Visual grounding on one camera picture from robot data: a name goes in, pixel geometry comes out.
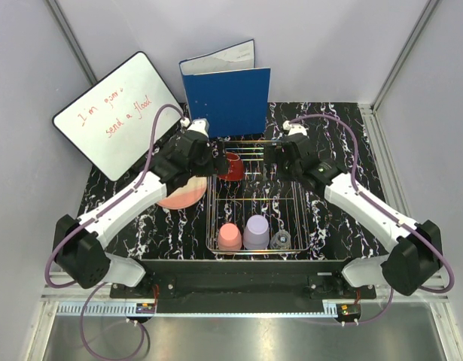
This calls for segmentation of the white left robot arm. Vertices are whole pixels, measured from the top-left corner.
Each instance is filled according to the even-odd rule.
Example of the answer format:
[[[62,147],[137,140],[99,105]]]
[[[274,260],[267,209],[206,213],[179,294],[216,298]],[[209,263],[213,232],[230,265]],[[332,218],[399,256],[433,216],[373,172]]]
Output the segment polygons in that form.
[[[146,297],[153,280],[137,260],[106,252],[110,241],[152,205],[186,208],[206,190],[206,178],[218,174],[206,130],[198,119],[176,140],[152,156],[150,164],[119,193],[94,210],[56,225],[51,259],[84,289],[106,282],[123,284],[138,298]]]

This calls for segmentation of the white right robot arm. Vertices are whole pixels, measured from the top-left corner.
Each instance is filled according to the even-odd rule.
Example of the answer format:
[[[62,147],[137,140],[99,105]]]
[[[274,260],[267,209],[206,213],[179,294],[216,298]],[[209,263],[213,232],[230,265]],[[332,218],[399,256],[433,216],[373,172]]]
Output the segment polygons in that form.
[[[319,159],[307,136],[297,133],[265,146],[264,162],[276,165],[279,177],[345,211],[385,248],[384,256],[348,261],[331,281],[337,296],[345,299],[359,287],[379,284],[410,296],[442,268],[441,235],[435,223],[418,223],[388,206],[356,183],[343,165]]]

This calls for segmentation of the cream and pink plate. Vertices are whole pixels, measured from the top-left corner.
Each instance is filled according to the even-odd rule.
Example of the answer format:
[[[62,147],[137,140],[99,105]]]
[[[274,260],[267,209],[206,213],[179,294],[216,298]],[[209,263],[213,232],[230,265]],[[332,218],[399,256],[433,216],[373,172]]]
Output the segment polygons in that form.
[[[185,186],[178,188],[157,204],[169,210],[185,209],[196,204],[204,196],[206,190],[206,177],[192,177]]]

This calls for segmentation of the wire dish rack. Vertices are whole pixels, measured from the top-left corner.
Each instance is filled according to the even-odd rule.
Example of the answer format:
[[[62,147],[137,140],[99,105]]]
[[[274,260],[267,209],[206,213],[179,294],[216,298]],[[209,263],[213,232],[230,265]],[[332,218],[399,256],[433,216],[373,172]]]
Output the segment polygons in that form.
[[[300,253],[311,245],[306,192],[265,163],[275,141],[225,141],[221,153],[242,161],[239,180],[210,177],[207,183],[206,246],[215,254]]]

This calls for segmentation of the red bowl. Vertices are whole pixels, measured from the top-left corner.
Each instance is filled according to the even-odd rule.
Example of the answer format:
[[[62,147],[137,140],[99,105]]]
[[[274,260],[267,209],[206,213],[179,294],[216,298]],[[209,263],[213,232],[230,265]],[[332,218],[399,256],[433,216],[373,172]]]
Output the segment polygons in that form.
[[[236,153],[226,152],[226,155],[228,161],[228,174],[217,175],[217,177],[224,181],[241,181],[245,173],[243,161]]]

